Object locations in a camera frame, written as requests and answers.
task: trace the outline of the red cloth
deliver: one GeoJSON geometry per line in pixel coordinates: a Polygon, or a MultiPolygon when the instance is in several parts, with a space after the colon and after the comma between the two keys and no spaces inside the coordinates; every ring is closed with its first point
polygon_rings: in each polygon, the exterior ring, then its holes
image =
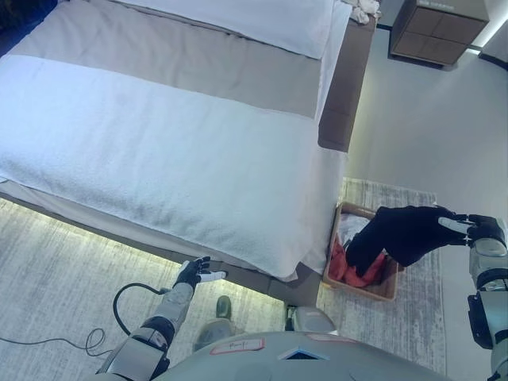
{"type": "Polygon", "coordinates": [[[328,276],[333,280],[342,280],[349,286],[365,287],[369,284],[380,280],[383,273],[385,264],[385,255],[380,253],[375,259],[374,263],[367,269],[364,276],[359,277],[356,274],[356,266],[348,266],[346,262],[346,251],[335,239],[332,248],[332,259],[330,260],[330,267],[328,276]]]}

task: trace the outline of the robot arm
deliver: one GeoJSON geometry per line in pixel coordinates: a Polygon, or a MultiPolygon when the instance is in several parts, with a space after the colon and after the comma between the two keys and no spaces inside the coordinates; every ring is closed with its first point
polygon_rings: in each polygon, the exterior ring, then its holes
{"type": "Polygon", "coordinates": [[[469,272],[477,293],[468,297],[469,321],[475,342],[490,349],[492,377],[508,380],[508,254],[502,220],[470,215],[466,221],[447,218],[440,224],[467,234],[469,272]]]}
{"type": "Polygon", "coordinates": [[[227,276],[225,271],[208,271],[209,265],[209,257],[184,262],[175,285],[164,294],[154,314],[87,381],[149,381],[164,373],[169,367],[167,351],[185,320],[196,285],[227,276]]]}

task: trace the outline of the power cord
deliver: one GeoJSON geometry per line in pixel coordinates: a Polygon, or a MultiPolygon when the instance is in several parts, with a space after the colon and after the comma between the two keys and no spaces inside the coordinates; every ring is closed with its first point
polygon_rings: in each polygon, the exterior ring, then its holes
{"type": "Polygon", "coordinates": [[[112,350],[104,351],[104,352],[101,352],[101,353],[91,353],[90,352],[91,349],[97,348],[99,345],[101,345],[104,342],[105,339],[106,339],[106,332],[104,332],[104,329],[102,329],[102,328],[94,328],[94,329],[92,329],[90,331],[90,333],[88,333],[87,341],[85,342],[85,346],[84,347],[81,346],[81,345],[75,344],[72,341],[70,341],[68,339],[65,339],[63,337],[55,337],[55,338],[52,338],[52,339],[46,339],[46,340],[34,341],[34,342],[16,341],[16,340],[11,340],[11,339],[6,339],[4,337],[0,337],[0,341],[5,341],[7,343],[18,344],[18,345],[39,345],[39,344],[46,344],[46,343],[49,343],[49,342],[52,342],[52,341],[63,341],[65,343],[69,344],[69,345],[72,345],[74,348],[84,350],[87,353],[87,355],[90,356],[90,357],[99,357],[99,356],[102,356],[102,355],[105,355],[107,353],[112,352],[112,350]],[[94,334],[96,332],[101,333],[101,336],[98,339],[97,343],[91,344],[92,338],[94,337],[94,334]]]}
{"type": "MultiPolygon", "coordinates": [[[[165,294],[169,291],[168,289],[165,289],[165,288],[156,290],[155,288],[147,286],[146,284],[143,284],[143,283],[130,283],[126,286],[123,286],[117,292],[117,294],[115,295],[114,300],[113,300],[113,314],[114,314],[115,319],[117,320],[118,325],[127,335],[130,335],[130,331],[127,329],[127,327],[125,326],[123,321],[120,319],[120,316],[118,315],[117,303],[118,303],[118,299],[120,298],[121,293],[130,287],[141,287],[141,288],[149,290],[157,295],[162,295],[162,294],[165,294]]],[[[108,351],[104,351],[104,352],[100,352],[100,353],[90,352],[91,349],[97,348],[100,345],[102,345],[105,340],[106,340],[106,332],[102,328],[94,328],[90,331],[90,333],[88,333],[87,340],[85,341],[84,347],[81,345],[78,345],[76,343],[73,343],[72,341],[70,341],[64,337],[54,337],[51,339],[34,341],[34,342],[16,341],[16,340],[11,340],[11,339],[6,339],[4,337],[0,337],[0,341],[5,341],[6,343],[17,344],[17,345],[39,345],[39,344],[46,344],[46,343],[49,343],[52,341],[63,341],[65,343],[73,346],[74,348],[84,350],[87,353],[87,355],[90,357],[99,357],[99,356],[105,355],[105,354],[113,351],[113,350],[108,350],[108,351]],[[98,341],[95,344],[92,344],[92,339],[94,338],[94,335],[96,332],[99,332],[101,336],[99,337],[98,341]]]]}
{"type": "Polygon", "coordinates": [[[121,293],[124,292],[125,290],[127,290],[130,287],[141,287],[141,288],[144,288],[145,290],[149,290],[149,291],[151,291],[151,292],[153,292],[154,294],[157,294],[157,295],[163,295],[163,294],[166,294],[168,292],[168,289],[161,288],[160,290],[156,290],[155,288],[147,286],[146,284],[143,284],[143,283],[129,283],[128,285],[123,286],[117,292],[117,294],[115,295],[115,297],[113,299],[113,315],[114,315],[114,318],[117,320],[117,323],[120,326],[121,330],[124,331],[127,336],[130,335],[130,331],[127,329],[127,327],[125,326],[124,322],[120,319],[120,315],[118,315],[118,306],[117,306],[117,304],[118,304],[118,299],[120,298],[121,293]]]}

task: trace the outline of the carpet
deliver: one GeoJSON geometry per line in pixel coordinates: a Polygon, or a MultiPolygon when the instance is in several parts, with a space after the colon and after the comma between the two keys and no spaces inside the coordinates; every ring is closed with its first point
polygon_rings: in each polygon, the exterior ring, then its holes
{"type": "MultiPolygon", "coordinates": [[[[434,194],[347,179],[341,198],[377,210],[380,206],[431,206],[434,194]]],[[[404,357],[442,375],[446,372],[445,321],[439,250],[399,273],[393,302],[376,302],[321,284],[317,307],[342,336],[404,357]]]]}
{"type": "MultiPolygon", "coordinates": [[[[377,207],[430,205],[434,196],[414,190],[348,179],[343,197],[377,207]]],[[[179,265],[119,244],[0,199],[0,336],[18,341],[66,337],[84,344],[94,327],[106,331],[101,350],[125,338],[111,311],[117,290],[142,282],[170,287],[179,265]]],[[[394,302],[373,302],[321,287],[317,304],[340,334],[384,348],[435,371],[445,372],[445,331],[438,252],[406,270],[394,302]]],[[[198,285],[187,319],[171,346],[174,366],[191,353],[199,327],[214,317],[217,298],[233,301],[239,333],[283,329],[283,303],[235,284],[198,285]]],[[[119,302],[134,329],[160,297],[131,289],[119,302]]],[[[102,358],[63,343],[19,346],[0,341],[1,379],[25,381],[83,379],[102,358]]]]}

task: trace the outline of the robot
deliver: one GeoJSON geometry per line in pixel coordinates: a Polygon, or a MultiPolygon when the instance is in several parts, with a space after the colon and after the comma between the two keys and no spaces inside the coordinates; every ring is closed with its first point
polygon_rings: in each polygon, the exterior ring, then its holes
{"type": "MultiPolygon", "coordinates": [[[[508,381],[506,227],[501,220],[478,215],[463,221],[440,217],[439,224],[466,237],[469,272],[478,291],[468,297],[473,338],[492,351],[493,375],[487,381],[508,381]]],[[[230,321],[217,319],[203,327],[195,352],[168,370],[167,351],[185,320],[196,285],[227,276],[223,271],[208,271],[209,261],[206,257],[184,263],[154,314],[86,381],[447,380],[380,349],[339,337],[331,320],[313,307],[294,309],[289,324],[293,331],[286,332],[234,336],[230,321]]]]}

